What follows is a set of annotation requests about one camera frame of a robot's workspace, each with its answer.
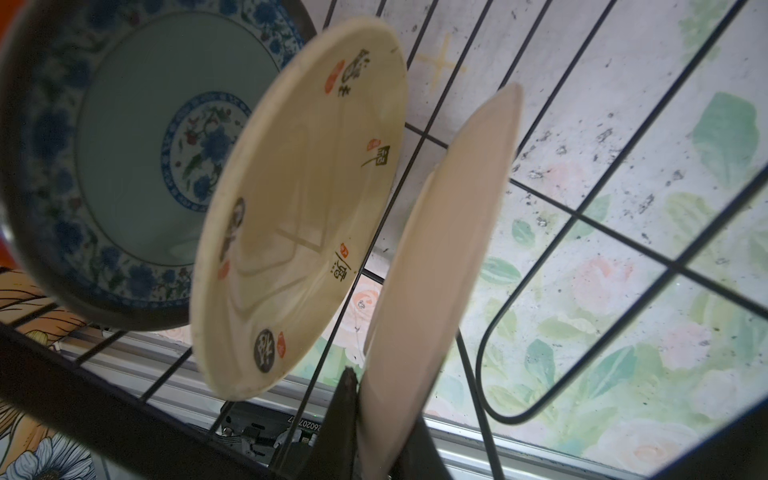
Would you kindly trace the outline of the beige plate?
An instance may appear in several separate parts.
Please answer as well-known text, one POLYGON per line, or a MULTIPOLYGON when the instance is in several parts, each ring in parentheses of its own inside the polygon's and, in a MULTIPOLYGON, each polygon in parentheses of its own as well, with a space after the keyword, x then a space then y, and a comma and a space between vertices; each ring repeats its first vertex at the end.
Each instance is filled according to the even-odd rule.
POLYGON ((459 329, 516 155, 524 91, 500 89, 464 123, 425 181, 365 341, 358 454, 384 479, 405 446, 459 329))

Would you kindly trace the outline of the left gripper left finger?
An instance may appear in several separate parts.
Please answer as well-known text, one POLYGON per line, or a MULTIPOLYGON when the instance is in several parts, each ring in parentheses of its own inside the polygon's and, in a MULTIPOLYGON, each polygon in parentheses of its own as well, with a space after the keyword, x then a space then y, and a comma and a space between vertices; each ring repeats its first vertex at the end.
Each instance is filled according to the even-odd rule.
POLYGON ((357 455, 358 379, 347 367, 298 479, 350 480, 357 455))

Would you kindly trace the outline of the cream plate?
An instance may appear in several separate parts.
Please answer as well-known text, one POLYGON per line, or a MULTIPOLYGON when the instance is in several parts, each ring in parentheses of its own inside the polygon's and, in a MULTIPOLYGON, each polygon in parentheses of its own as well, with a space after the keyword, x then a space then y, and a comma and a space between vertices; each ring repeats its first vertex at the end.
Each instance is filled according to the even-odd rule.
POLYGON ((313 38, 259 101, 194 263, 193 354, 218 398, 277 384, 350 291, 396 179, 407 96, 396 32, 358 17, 313 38))

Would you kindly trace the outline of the black wire dish rack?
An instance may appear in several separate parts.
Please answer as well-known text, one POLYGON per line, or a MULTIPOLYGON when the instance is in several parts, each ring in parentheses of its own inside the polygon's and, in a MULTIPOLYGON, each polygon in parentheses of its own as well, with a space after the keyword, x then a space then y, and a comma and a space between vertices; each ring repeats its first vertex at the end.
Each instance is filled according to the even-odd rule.
POLYGON ((190 320, 101 326, 3 268, 3 478, 299 472, 344 370, 362 380, 425 181, 511 82, 516 155, 422 409, 452 478, 650 477, 766 403, 765 2, 300 2, 313 38, 376 17, 406 59, 398 171, 350 291, 289 374, 228 401, 190 320))

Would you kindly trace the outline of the teal patterned plate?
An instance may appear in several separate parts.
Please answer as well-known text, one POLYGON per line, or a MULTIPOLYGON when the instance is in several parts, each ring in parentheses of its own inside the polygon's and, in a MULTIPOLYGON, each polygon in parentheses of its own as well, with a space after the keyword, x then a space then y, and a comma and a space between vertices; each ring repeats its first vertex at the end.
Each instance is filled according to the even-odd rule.
POLYGON ((1 41, 1 231, 60 305, 186 325, 206 212, 300 1, 25 1, 1 41))

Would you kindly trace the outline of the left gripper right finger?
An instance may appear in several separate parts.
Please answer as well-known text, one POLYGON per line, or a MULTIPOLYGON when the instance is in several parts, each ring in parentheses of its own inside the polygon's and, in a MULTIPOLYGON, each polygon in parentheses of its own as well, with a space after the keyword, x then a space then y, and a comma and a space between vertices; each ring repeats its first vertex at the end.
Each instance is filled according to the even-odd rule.
POLYGON ((422 416, 416 420, 390 477, 394 480, 452 480, 422 416))

